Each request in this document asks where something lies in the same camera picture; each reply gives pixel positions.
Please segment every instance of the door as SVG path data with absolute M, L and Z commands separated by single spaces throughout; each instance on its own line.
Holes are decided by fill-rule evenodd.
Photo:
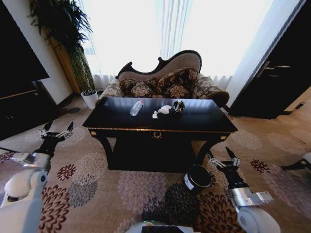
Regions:
M 233 115 L 271 119 L 311 86 L 310 1 L 307 1 L 250 84 L 230 108 Z

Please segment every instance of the sheer curtain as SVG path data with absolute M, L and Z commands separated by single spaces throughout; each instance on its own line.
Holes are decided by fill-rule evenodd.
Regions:
M 93 33 L 83 44 L 103 90 L 128 62 L 142 72 L 157 57 L 196 50 L 201 72 L 222 88 L 234 74 L 273 0 L 78 0 Z
M 84 43 L 86 58 L 98 90 L 104 89 L 121 68 L 133 62 L 142 72 L 153 70 L 160 56 L 157 1 L 79 0 L 93 33 Z

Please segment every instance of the door handle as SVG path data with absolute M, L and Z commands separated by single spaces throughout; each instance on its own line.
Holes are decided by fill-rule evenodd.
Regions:
M 286 66 L 286 65 L 281 65 L 281 66 L 276 66 L 277 68 L 291 68 L 291 66 Z
M 267 68 L 270 69 L 270 67 L 268 67 L 269 63 L 270 63 L 270 61 L 266 61 L 266 62 L 263 64 L 263 66 L 261 67 L 261 69 L 260 69 L 259 72 L 257 73 L 256 78 L 260 78 L 265 69 L 267 69 Z
M 13 119 L 14 117 L 13 117 L 12 115 L 5 115 L 5 118 L 6 118 L 7 120 L 10 120 L 10 119 Z

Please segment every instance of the coffee table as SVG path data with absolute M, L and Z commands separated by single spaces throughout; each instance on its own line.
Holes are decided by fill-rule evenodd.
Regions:
M 137 116 L 130 109 L 142 100 Z M 172 106 L 176 99 L 105 97 L 83 126 L 97 138 L 112 170 L 187 172 L 192 164 L 202 164 L 209 149 L 225 141 L 237 128 L 212 100 L 183 100 L 185 109 L 175 114 L 152 114 L 163 105 Z M 108 137 L 117 142 L 112 150 Z M 191 142 L 206 143 L 195 157 Z

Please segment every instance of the floral patterned carpet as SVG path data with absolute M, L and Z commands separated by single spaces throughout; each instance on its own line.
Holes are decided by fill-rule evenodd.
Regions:
M 80 98 L 67 108 L 80 107 L 54 121 L 61 131 L 74 121 L 74 135 L 58 144 L 49 179 L 42 192 L 43 210 L 38 232 L 123 233 L 144 219 L 192 226 L 202 233 L 243 232 L 228 200 L 227 181 L 205 160 L 212 185 L 200 195 L 190 195 L 182 185 L 184 174 L 112 171 L 107 169 L 101 144 L 82 127 L 90 114 Z M 280 166 L 298 161 L 311 150 L 311 102 L 289 116 L 264 120 L 231 117 L 239 129 L 215 145 L 216 158 L 226 160 L 225 146 L 241 159 L 240 175 L 257 191 L 269 191 L 275 201 L 262 206 L 284 233 L 310 232 L 311 174 L 283 171 Z M 42 140 L 36 127 L 0 142 L 0 147 L 32 152 Z M 115 139 L 109 139 L 112 146 Z M 193 142 L 197 153 L 204 142 Z M 0 199 L 6 181 L 20 165 L 12 152 L 0 150 Z

